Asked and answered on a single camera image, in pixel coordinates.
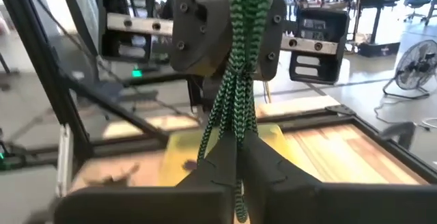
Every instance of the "floor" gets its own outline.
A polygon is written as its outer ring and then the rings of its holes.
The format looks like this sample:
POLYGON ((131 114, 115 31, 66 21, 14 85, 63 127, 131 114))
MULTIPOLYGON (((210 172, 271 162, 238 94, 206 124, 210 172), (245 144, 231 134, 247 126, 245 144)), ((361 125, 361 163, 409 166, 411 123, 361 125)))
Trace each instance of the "floor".
MULTIPOLYGON (((397 60, 413 44, 421 40, 437 40, 437 20, 432 20, 427 27, 424 27, 419 19, 415 19, 411 23, 398 22, 394 18, 399 18, 401 12, 397 9, 393 12, 383 11, 380 31, 378 32, 379 37, 390 35, 396 38, 396 34, 399 34, 401 48, 396 57, 367 59, 358 55, 345 55, 338 84, 327 86, 290 81, 288 77, 290 53, 282 53, 277 76, 269 83, 272 101, 280 102, 292 98, 327 94, 349 106, 376 128, 381 130, 386 128, 388 125, 376 118, 373 108, 378 106, 383 99, 382 87, 393 76, 397 60)), ((374 17, 373 12, 365 14, 364 17, 367 17, 368 20, 364 19, 363 22, 367 23, 363 24, 373 24, 372 16, 374 17)), ((0 51, 6 59, 11 57, 17 61, 20 61, 17 54, 23 54, 22 46, 8 43, 5 40, 0 41, 0 51)), ((130 66, 117 68, 116 72, 121 75, 128 74, 131 70, 130 66)), ((12 90, 10 92, 0 93, 0 125, 3 128, 5 140, 14 141, 26 148, 57 144, 59 124, 51 111, 51 106, 37 76, 22 74, 19 77, 14 77, 11 84, 12 90)), ((437 84, 433 79, 427 86, 429 90, 434 90, 436 87, 437 84)), ((143 87, 141 91, 151 89, 159 91, 159 100, 182 111, 190 111, 184 81, 151 85, 143 87)), ((396 86, 392 86, 390 90, 401 92, 396 86)), ((262 83, 255 84, 255 99, 257 103, 265 102, 262 83)), ((385 99, 385 102, 393 102, 393 100, 385 99)), ((380 111, 380 117, 394 122, 406 120, 420 122, 427 117, 437 117, 437 109, 432 108, 434 105, 437 105, 436 96, 431 96, 425 100, 387 105, 380 111)), ((137 115, 149 117, 171 112, 171 110, 157 107, 155 104, 141 104, 137 115)), ((108 124, 101 111, 93 108, 83 109, 81 117, 91 137, 101 137, 108 124)), ((433 137, 435 138, 436 132, 433 130, 425 132, 418 129, 412 145, 412 152, 435 168, 437 168, 437 163, 435 163, 437 161, 437 145, 433 144, 433 137)), ((56 171, 52 167, 15 171, 1 176, 0 193, 14 193, 13 197, 0 199, 2 218, 7 219, 4 223, 22 223, 31 211, 45 208, 53 197, 55 178, 56 171), (13 201, 16 204, 10 204, 11 198, 14 198, 13 201)))

